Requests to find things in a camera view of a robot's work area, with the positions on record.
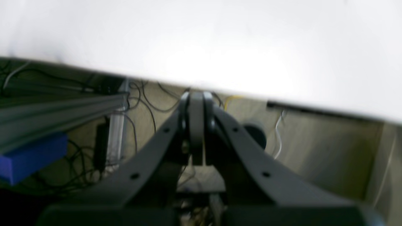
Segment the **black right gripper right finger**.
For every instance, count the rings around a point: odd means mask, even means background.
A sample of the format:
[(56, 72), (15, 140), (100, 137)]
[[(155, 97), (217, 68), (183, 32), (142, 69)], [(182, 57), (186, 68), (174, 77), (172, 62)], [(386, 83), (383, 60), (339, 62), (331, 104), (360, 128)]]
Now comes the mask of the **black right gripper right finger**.
[(366, 205), (314, 186), (273, 157), (212, 94), (196, 94), (196, 163), (214, 166), (225, 184), (224, 226), (382, 226)]

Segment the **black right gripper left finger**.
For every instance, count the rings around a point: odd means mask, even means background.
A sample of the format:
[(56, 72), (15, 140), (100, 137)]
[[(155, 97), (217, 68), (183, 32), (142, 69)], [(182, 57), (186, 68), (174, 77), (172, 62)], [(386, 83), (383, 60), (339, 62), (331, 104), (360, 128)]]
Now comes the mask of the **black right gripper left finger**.
[(196, 150), (191, 122), (197, 94), (177, 109), (140, 152), (98, 184), (49, 206), (39, 226), (179, 226), (172, 207), (182, 166)]

